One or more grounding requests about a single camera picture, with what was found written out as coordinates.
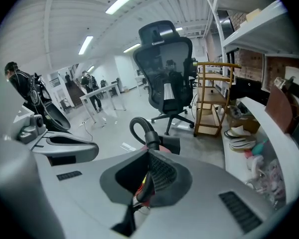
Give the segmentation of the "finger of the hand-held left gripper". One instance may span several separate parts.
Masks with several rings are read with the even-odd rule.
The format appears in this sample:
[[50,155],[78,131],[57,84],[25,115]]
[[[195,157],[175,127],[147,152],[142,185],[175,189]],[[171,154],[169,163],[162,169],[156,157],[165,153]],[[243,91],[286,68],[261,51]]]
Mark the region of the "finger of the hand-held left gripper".
[[92,161],[99,147],[70,133],[46,132],[31,142],[31,151],[45,155],[52,166],[58,166]]

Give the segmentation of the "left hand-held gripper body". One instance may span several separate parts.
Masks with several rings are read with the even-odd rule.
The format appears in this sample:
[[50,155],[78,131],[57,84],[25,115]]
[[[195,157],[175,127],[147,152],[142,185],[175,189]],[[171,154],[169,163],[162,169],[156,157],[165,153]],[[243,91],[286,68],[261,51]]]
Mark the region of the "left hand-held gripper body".
[[13,121],[13,139],[28,144],[46,131],[42,115],[35,115],[33,111],[22,106]]

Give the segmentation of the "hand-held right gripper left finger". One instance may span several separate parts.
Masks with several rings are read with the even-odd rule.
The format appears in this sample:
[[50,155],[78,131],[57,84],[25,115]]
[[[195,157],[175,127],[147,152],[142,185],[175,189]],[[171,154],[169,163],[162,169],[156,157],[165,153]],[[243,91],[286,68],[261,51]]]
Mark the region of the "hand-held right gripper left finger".
[[135,228],[133,194],[116,174],[147,152],[51,166],[37,155],[37,237],[43,239],[148,239],[150,219]]

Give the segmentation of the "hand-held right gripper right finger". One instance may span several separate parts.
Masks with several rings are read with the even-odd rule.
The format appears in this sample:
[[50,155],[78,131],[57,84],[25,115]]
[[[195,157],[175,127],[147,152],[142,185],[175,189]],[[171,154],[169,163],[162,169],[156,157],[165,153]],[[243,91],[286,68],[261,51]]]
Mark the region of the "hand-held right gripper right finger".
[[136,239],[260,238],[274,213],[270,204],[224,169],[179,155],[151,151],[155,186]]

